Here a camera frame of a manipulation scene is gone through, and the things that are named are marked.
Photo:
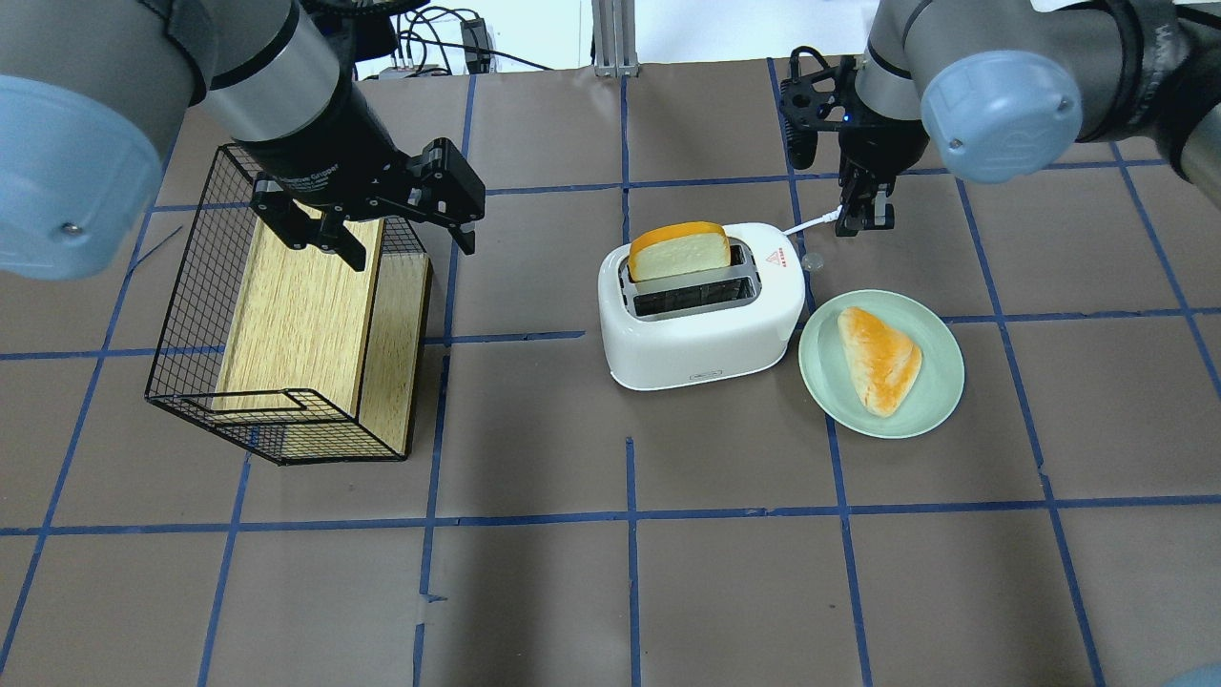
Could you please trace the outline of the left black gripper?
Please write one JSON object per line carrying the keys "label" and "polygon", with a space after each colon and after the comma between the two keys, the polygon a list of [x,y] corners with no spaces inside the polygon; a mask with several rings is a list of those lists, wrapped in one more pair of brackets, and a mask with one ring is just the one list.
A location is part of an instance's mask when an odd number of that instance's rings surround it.
{"label": "left black gripper", "polygon": [[[353,271],[368,253],[346,226],[405,217],[444,227],[471,256],[484,220],[486,185],[449,138],[440,135],[407,156],[398,151],[361,92],[335,92],[321,113],[291,135],[236,143],[278,187],[256,187],[252,210],[291,251],[315,246]],[[300,204],[322,211],[310,217]]]}

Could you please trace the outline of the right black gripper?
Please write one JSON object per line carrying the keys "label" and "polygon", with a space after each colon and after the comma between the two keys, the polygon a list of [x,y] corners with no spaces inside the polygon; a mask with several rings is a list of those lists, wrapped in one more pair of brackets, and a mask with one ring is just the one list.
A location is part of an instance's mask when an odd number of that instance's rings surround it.
{"label": "right black gripper", "polygon": [[895,177],[924,156],[929,135],[917,120],[893,120],[860,99],[856,79],[863,74],[853,57],[833,66],[816,59],[821,70],[803,73],[799,57],[788,60],[780,81],[779,109],[784,117],[786,151],[792,168],[813,165],[818,135],[838,135],[836,236],[853,238],[860,231],[894,229],[891,204]]}

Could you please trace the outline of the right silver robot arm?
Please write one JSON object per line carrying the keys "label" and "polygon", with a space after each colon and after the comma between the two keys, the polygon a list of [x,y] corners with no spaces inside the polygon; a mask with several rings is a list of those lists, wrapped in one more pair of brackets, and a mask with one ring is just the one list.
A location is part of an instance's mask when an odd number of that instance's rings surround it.
{"label": "right silver robot arm", "polygon": [[1219,201],[1219,4],[882,1],[864,52],[794,48],[779,85],[788,157],[838,135],[836,232],[891,229],[899,174],[933,146],[960,179],[1038,173],[1076,143],[1145,135]]}

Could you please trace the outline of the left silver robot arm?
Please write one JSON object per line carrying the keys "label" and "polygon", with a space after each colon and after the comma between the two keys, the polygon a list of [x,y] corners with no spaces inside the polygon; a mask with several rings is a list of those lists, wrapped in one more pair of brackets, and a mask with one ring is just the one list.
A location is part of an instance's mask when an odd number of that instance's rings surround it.
{"label": "left silver robot arm", "polygon": [[85,279],[158,196],[201,105],[263,171],[250,207],[284,246],[366,266],[350,221],[443,226],[463,253],[486,187],[449,139],[398,151],[317,13],[383,18],[414,1],[5,1],[2,270]]}

